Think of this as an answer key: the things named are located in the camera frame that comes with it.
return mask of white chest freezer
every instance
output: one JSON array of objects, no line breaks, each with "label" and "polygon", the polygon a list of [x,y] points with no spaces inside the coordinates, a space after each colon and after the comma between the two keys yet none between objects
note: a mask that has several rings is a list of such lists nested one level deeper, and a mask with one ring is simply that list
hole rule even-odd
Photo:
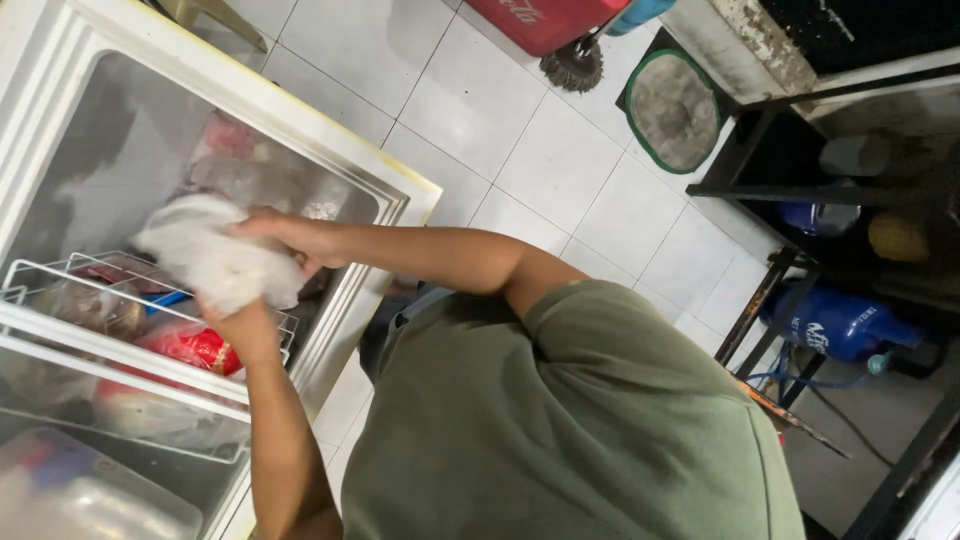
[{"label": "white chest freezer", "polygon": [[[2,0],[0,275],[17,265],[129,249],[130,237],[182,180],[214,110],[311,163],[308,215],[418,226],[440,197],[416,172],[133,0]],[[309,418],[389,279],[350,265],[334,274],[321,300],[298,311],[287,366]],[[54,365],[218,419],[250,421],[242,382],[37,312],[22,295],[7,291],[2,300],[0,362]],[[205,454],[117,436],[76,409],[31,409],[16,385],[0,381],[0,445],[25,430],[63,430],[198,508],[200,538],[250,535],[243,448]]]}]

